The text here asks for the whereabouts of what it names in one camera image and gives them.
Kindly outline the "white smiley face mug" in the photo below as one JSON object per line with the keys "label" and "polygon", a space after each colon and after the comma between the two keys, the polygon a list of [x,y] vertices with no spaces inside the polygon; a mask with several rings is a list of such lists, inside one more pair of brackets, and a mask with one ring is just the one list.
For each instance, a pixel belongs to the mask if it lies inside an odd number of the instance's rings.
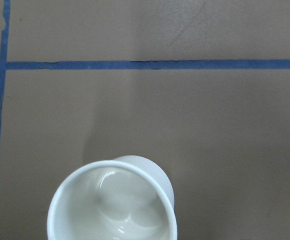
{"label": "white smiley face mug", "polygon": [[46,230],[50,240],[175,240],[171,181],[141,156],[86,164],[57,188]]}

